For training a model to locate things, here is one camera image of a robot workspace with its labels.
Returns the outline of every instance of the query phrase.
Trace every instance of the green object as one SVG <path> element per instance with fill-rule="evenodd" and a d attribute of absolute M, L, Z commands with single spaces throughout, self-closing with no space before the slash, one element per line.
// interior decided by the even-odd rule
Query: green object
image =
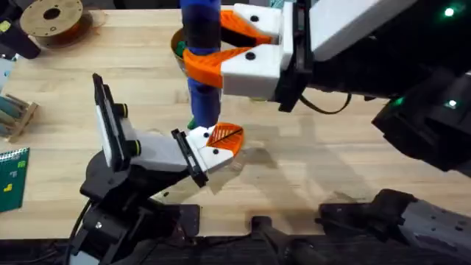
<path fill-rule="evenodd" d="M 185 50 L 185 48 L 186 48 L 185 41 L 183 40 L 179 41 L 177 44 L 177 48 L 175 48 L 175 54 L 180 57 L 183 57 L 183 51 Z"/>
<path fill-rule="evenodd" d="M 392 105 L 394 107 L 397 107 L 399 105 L 402 105 L 404 103 L 404 97 L 400 97 L 399 99 L 396 99 L 392 102 Z"/>
<path fill-rule="evenodd" d="M 12 102 L 9 102 L 6 100 L 4 97 L 0 96 L 0 110 L 3 110 L 6 114 L 12 116 L 15 119 L 20 118 L 20 111 L 18 108 L 12 104 Z"/>
<path fill-rule="evenodd" d="M 194 121 L 194 117 L 191 119 L 191 121 L 188 123 L 186 126 L 189 130 L 196 129 L 196 122 Z"/>
<path fill-rule="evenodd" d="M 296 3 L 296 0 L 270 0 L 270 7 L 280 8 L 281 9 L 281 8 L 283 8 L 283 5 L 285 4 L 285 1 Z"/>
<path fill-rule="evenodd" d="M 449 100 L 445 102 L 445 107 L 455 110 L 458 107 L 458 102 L 455 100 Z"/>
<path fill-rule="evenodd" d="M 445 16 L 447 17 L 452 17 L 453 15 L 455 15 L 455 10 L 451 7 L 448 7 L 446 10 L 445 10 Z"/>
<path fill-rule="evenodd" d="M 8 128 L 5 127 L 5 125 L 0 124 L 0 135 L 2 137 L 7 137 L 9 134 L 10 134 L 10 130 L 8 130 Z"/>
<path fill-rule="evenodd" d="M 0 154 L 0 212 L 18 209 L 23 204 L 28 157 L 29 148 Z"/>
<path fill-rule="evenodd" d="M 2 21 L 0 23 L 0 32 L 6 32 L 11 26 L 12 24 L 10 22 Z"/>

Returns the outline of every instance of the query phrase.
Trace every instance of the black bracket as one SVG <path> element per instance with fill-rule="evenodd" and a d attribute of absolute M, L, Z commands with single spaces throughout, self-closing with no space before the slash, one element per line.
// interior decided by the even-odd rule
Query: black bracket
<path fill-rule="evenodd" d="M 330 265 L 333 260 L 315 250 L 307 239 L 301 236 L 288 236 L 272 226 L 268 216 L 254 216 L 250 221 L 251 237 L 264 240 L 277 258 L 277 265 Z"/>
<path fill-rule="evenodd" d="M 131 155 L 126 146 L 120 117 L 114 111 L 115 102 L 111 96 L 110 87 L 103 83 L 102 77 L 93 74 L 95 84 L 95 104 L 102 114 L 105 131 L 110 144 L 111 166 L 113 171 L 119 172 L 129 168 Z"/>
<path fill-rule="evenodd" d="M 275 88 L 274 101 L 280 103 L 279 111 L 291 112 L 313 76 L 313 55 L 309 29 L 310 1 L 298 1 L 293 6 L 294 50 L 289 66 L 280 74 Z"/>
<path fill-rule="evenodd" d="M 185 158 L 185 161 L 188 164 L 187 170 L 191 175 L 191 178 L 198 185 L 198 187 L 204 187 L 206 185 L 206 182 L 209 181 L 208 176 L 206 176 L 206 174 L 201 170 L 201 167 L 198 164 L 198 160 L 194 156 L 193 151 L 191 151 L 191 148 L 188 145 L 188 142 L 186 141 L 185 132 L 180 132 L 178 129 L 175 129 L 171 131 L 171 135 L 174 137 L 175 140 L 177 140 L 178 146 L 182 151 L 183 157 Z"/>
<path fill-rule="evenodd" d="M 117 216 L 94 205 L 72 241 L 72 255 L 84 251 L 108 265 L 130 255 L 145 239 L 186 239 L 199 232 L 198 205 L 162 205 L 151 199 L 135 215 Z"/>

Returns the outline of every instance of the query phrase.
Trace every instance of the blue cylinder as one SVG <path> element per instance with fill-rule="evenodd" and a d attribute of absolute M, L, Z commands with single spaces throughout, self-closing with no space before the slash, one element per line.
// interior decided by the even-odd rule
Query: blue cylinder
<path fill-rule="evenodd" d="M 221 49 L 221 1 L 180 0 L 186 46 L 193 54 Z M 221 90 L 188 78 L 191 112 L 197 127 L 211 127 L 221 112 Z"/>

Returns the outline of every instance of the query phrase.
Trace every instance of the orange plastic part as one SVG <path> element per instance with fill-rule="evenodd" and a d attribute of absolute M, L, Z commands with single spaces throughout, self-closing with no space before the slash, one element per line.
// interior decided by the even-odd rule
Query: orange plastic part
<path fill-rule="evenodd" d="M 234 156 L 242 148 L 244 143 L 244 129 L 238 125 L 219 122 L 214 127 L 214 131 L 208 139 L 206 146 L 227 149 L 232 151 Z"/>
<path fill-rule="evenodd" d="M 256 46 L 260 44 L 270 44 L 272 42 L 272 37 L 259 33 L 244 19 L 235 15 L 232 10 L 221 11 L 221 27 L 254 38 Z"/>
<path fill-rule="evenodd" d="M 236 48 L 208 55 L 195 55 L 185 49 L 183 61 L 186 74 L 203 84 L 222 88 L 221 63 L 250 49 L 250 47 Z"/>

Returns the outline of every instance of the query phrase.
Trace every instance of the wooden tabletop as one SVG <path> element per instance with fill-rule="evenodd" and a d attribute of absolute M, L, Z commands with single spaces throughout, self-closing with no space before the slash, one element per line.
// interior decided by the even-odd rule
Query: wooden tabletop
<path fill-rule="evenodd" d="M 134 127 L 170 135 L 191 118 L 186 79 L 169 42 L 181 27 L 179 10 L 101 11 L 92 36 L 76 46 L 19 60 L 3 93 L 40 105 L 17 144 L 31 147 L 23 207 L 0 213 L 0 239 L 65 238 L 85 204 L 85 168 L 100 150 L 93 72 L 126 102 Z M 306 96 L 334 110 L 345 95 L 313 89 Z M 269 215 L 287 233 L 321 233 L 319 203 L 370 201 L 382 188 L 416 195 L 471 215 L 471 179 L 443 173 L 401 155 L 371 124 L 382 101 L 354 97 L 341 114 L 323 116 L 298 104 L 280 113 L 275 103 L 223 96 L 221 121 L 245 129 L 236 162 L 210 176 L 171 187 L 165 202 L 202 207 L 201 235 L 241 235 L 254 215 Z"/>

